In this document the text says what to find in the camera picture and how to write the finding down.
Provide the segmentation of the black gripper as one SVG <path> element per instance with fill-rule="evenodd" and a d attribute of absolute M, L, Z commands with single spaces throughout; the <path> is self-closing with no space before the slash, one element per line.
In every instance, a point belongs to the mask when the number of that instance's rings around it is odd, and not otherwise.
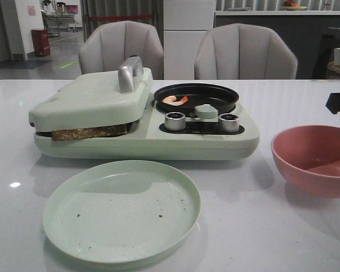
<path fill-rule="evenodd" d="M 331 93 L 325 106 L 332 114 L 337 114 L 338 112 L 340 112 L 340 92 Z"/>

